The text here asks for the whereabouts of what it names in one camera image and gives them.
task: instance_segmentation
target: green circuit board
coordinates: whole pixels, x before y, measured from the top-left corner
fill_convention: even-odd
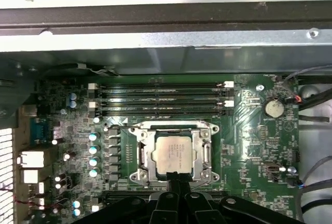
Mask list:
[[[119,76],[119,77],[92,77],[70,79],[63,81],[44,81],[40,84],[41,94],[44,95],[44,105],[48,106],[47,113],[42,113],[41,119],[52,123],[60,123],[53,128],[55,137],[62,137],[66,142],[59,145],[59,154],[68,150],[76,153],[75,159],[64,162],[62,157],[53,165],[53,173],[76,173],[78,185],[70,190],[70,201],[65,210],[59,214],[51,214],[50,219],[62,223],[71,223],[76,218],[91,213],[91,206],[103,207],[105,203],[98,202],[104,192],[115,191],[160,191],[165,187],[143,187],[130,180],[130,175],[137,170],[137,140],[129,133],[127,128],[121,128],[119,143],[119,166],[117,180],[109,177],[108,171],[111,163],[106,159],[110,156],[108,148],[104,145],[103,129],[112,125],[132,126],[144,121],[157,120],[155,116],[144,114],[126,116],[122,109],[121,114],[108,109],[101,104],[104,114],[100,123],[93,123],[89,113],[88,83],[97,85],[151,85],[151,84],[203,84],[223,81],[234,82],[232,94],[222,97],[222,100],[234,101],[234,105],[223,108],[222,114],[202,113],[195,115],[195,108],[191,113],[179,113],[166,116],[173,120],[204,120],[219,126],[220,131],[212,136],[212,171],[220,175],[220,180],[199,187],[197,191],[224,192],[236,195],[289,217],[296,218],[294,208],[294,195],[297,186],[289,183],[290,179],[298,176],[298,107],[287,103],[291,97],[289,90],[282,85],[282,76],[274,74],[239,74],[239,75],[166,75],[166,76]],[[297,80],[289,82],[289,88],[297,91]],[[101,92],[112,92],[107,87]],[[133,89],[125,89],[125,93],[133,93]],[[70,107],[69,94],[75,93],[76,106]],[[95,96],[96,102],[108,96]],[[283,103],[283,113],[273,118],[265,112],[266,103],[280,101]],[[96,141],[88,140],[90,133],[101,133]],[[89,171],[89,147],[99,145],[101,158],[100,174],[91,178]],[[275,170],[275,166],[285,168]],[[58,191],[52,190],[53,198]],[[79,217],[73,216],[71,202],[80,198],[83,200],[83,212]]]

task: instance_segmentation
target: solid capacitor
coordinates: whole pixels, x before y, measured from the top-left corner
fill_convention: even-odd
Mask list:
[[[95,167],[95,166],[97,166],[99,161],[100,161],[100,159],[98,157],[94,157],[94,158],[90,159],[89,165],[92,167]]]
[[[100,134],[98,132],[90,133],[89,140],[90,141],[96,141],[97,138],[99,138]]]
[[[76,101],[70,101],[70,102],[69,102],[69,107],[70,107],[70,108],[75,108],[76,106],[77,106]]]
[[[90,170],[89,175],[91,177],[96,177],[99,172],[100,172],[99,168],[93,168],[92,170]]]
[[[76,100],[76,99],[77,99],[77,95],[76,95],[76,93],[71,93],[71,94],[69,95],[69,99],[70,99],[71,101]]]
[[[100,147],[98,145],[94,145],[92,147],[90,147],[89,149],[89,153],[94,155],[96,154],[98,151],[100,150]]]

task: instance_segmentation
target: cable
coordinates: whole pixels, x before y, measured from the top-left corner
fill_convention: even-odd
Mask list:
[[[331,99],[332,99],[332,88],[307,98],[305,102],[299,106],[299,110],[302,111],[317,106]]]
[[[284,87],[287,91],[289,91],[293,96],[298,96],[298,95],[296,95],[296,94],[295,94],[295,93],[294,93],[294,92],[288,87],[288,85],[287,85],[287,82],[288,82],[290,79],[292,79],[293,77],[298,76],[298,75],[300,75],[300,74],[304,74],[304,73],[307,73],[307,72],[310,72],[310,71],[314,71],[314,70],[319,70],[319,69],[329,68],[329,67],[332,67],[332,64],[327,64],[327,65],[322,65],[322,66],[316,66],[316,67],[308,67],[308,68],[305,68],[305,69],[302,69],[302,70],[296,71],[296,72],[291,73],[290,75],[288,75],[288,76],[284,79],[282,85],[283,85],[283,87]]]
[[[300,75],[300,74],[304,74],[310,71],[314,71],[314,70],[319,70],[319,69],[324,69],[324,68],[329,68],[332,67],[332,64],[327,64],[327,65],[322,65],[322,66],[316,66],[316,67],[308,67],[299,71],[296,71],[290,75],[288,75],[285,79],[284,79],[284,83],[286,83],[288,80],[290,80],[291,78]]]
[[[324,206],[324,205],[332,205],[332,199],[321,199],[321,200],[309,202],[308,204],[304,205],[301,208],[302,213],[304,214],[305,212],[309,211],[310,209],[312,209],[314,207],[319,207],[319,206]]]
[[[328,189],[332,188],[332,179],[319,181],[318,183],[314,183],[308,186],[305,186],[304,188],[301,188],[298,190],[296,196],[295,196],[295,210],[297,215],[299,216],[299,220],[304,222],[303,219],[303,213],[301,209],[301,198],[304,193],[308,193],[311,191],[321,190],[321,189]]]
[[[299,120],[320,122],[320,123],[329,123],[330,122],[329,117],[305,116],[305,115],[299,115]]]
[[[321,165],[323,165],[324,163],[331,161],[332,160],[332,156],[327,156],[322,158],[321,160],[319,160],[313,167],[311,167],[311,169],[306,173],[306,175],[304,176],[302,182],[304,183],[304,185],[306,184],[306,181],[308,180],[308,178],[310,177],[310,175]]]

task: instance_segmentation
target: black plastic part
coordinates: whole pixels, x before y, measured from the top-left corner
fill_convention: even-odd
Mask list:
[[[108,224],[113,222],[118,223],[118,221],[122,219],[137,217],[136,216],[137,213],[140,210],[142,210],[145,206],[146,203],[143,199],[139,197],[128,197],[73,223],[74,224],[92,224],[92,223]]]
[[[0,9],[0,35],[332,28],[331,1]]]
[[[227,212],[230,216],[236,218],[236,215],[240,214],[247,216],[253,220],[259,221],[259,223],[266,224],[301,224],[301,221],[289,218],[283,214],[270,210],[266,207],[262,207],[258,204],[252,203],[245,199],[229,196],[224,197],[220,206],[230,212]]]

